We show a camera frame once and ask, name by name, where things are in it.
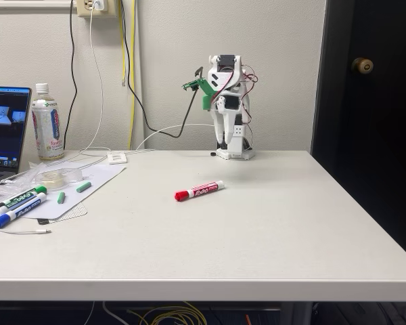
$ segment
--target green eraser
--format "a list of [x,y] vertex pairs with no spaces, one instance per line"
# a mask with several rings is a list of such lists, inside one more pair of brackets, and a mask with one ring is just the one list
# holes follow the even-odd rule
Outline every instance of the green eraser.
[[57,203],[62,204],[65,201],[65,192],[60,192],[59,197],[57,198]]
[[81,193],[82,191],[90,188],[92,186],[92,183],[90,181],[88,181],[87,183],[84,183],[83,185],[79,186],[76,188],[76,191],[78,193]]
[[45,186],[39,185],[39,186],[35,186],[35,191],[37,194],[39,193],[47,193],[47,188]]

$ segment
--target plastic bottle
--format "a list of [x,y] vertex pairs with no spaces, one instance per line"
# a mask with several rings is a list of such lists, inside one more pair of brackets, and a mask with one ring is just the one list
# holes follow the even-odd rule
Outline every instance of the plastic bottle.
[[32,117],[39,158],[59,159],[63,157],[63,140],[57,102],[49,95],[47,83],[37,83],[36,92],[38,98],[32,103]]

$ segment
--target black door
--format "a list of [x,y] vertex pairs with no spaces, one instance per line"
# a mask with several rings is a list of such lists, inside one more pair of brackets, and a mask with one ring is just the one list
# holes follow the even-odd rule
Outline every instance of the black door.
[[406,0],[328,2],[312,153],[406,250]]

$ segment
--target door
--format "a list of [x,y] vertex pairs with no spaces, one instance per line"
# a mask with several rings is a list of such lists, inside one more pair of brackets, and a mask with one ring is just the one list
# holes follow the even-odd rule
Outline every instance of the door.
[[[406,0],[353,1],[349,23],[327,169],[406,250]],[[327,64],[324,56],[321,64]],[[318,91],[331,87],[320,84]],[[318,125],[325,111],[334,108],[317,105],[315,134],[322,132]],[[319,151],[324,145],[315,137],[313,151],[323,165]]]

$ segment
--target red marker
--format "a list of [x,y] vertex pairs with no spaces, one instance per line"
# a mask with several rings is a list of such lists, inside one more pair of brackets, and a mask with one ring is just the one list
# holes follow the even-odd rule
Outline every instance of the red marker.
[[212,183],[196,186],[187,191],[176,192],[175,199],[177,201],[183,201],[186,200],[187,198],[193,198],[194,196],[215,192],[223,188],[224,188],[223,181],[213,181]]

